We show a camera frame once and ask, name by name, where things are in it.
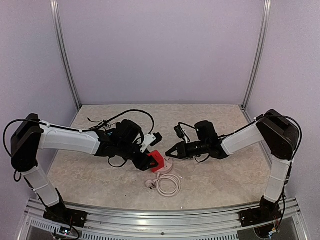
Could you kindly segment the red cube socket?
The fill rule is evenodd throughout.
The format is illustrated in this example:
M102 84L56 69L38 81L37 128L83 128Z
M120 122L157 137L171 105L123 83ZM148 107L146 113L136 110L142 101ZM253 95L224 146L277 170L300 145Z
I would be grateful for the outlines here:
M151 171L153 173L156 173L157 171L165 167L164 157L161 155L161 153L158 150L152 151L151 153L148 154L148 156L153 157L153 159L157 162L157 166L155 166L154 164L151 164L152 166Z

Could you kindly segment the pink round power strip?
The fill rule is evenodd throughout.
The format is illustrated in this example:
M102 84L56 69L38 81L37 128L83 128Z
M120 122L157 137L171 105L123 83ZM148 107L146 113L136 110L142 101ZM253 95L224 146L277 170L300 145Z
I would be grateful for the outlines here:
M173 167L174 167L173 160L169 157L165 157L164 158L164 167L162 167L161 169L159 169L155 173L160 174L160 175L169 174L172 171Z

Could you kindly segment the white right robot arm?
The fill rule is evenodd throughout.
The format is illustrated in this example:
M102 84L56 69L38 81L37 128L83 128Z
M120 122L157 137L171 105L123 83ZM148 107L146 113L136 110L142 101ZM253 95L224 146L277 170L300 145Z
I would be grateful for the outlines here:
M179 160L207 158L224 160L231 155L259 145L267 158L270 175L259 206L239 213L242 225L254 225L279 219L284 216L280 201L290 180L295 155L300 148L303 131L292 117L281 115L274 109L254 118L252 122L227 135L218 135L212 122L203 120L192 129L197 141L191 142L180 122L174 130L182 140L165 155Z

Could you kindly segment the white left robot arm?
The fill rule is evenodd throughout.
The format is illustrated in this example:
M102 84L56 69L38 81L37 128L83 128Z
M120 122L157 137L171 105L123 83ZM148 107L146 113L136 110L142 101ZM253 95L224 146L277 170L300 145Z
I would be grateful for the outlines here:
M38 195L48 215L61 223L73 218L72 210L66 207L59 191L38 163L39 150L80 152L108 159L120 157L125 163L132 161L140 171L159 165L148 147L161 142L162 135L152 130L144 134L142 128L129 119L116 123L101 120L89 129L76 129L42 121L37 114L31 113L24 119L11 121L8 126L15 123L20 126L11 136L10 145L6 143L6 135L2 136L11 165Z

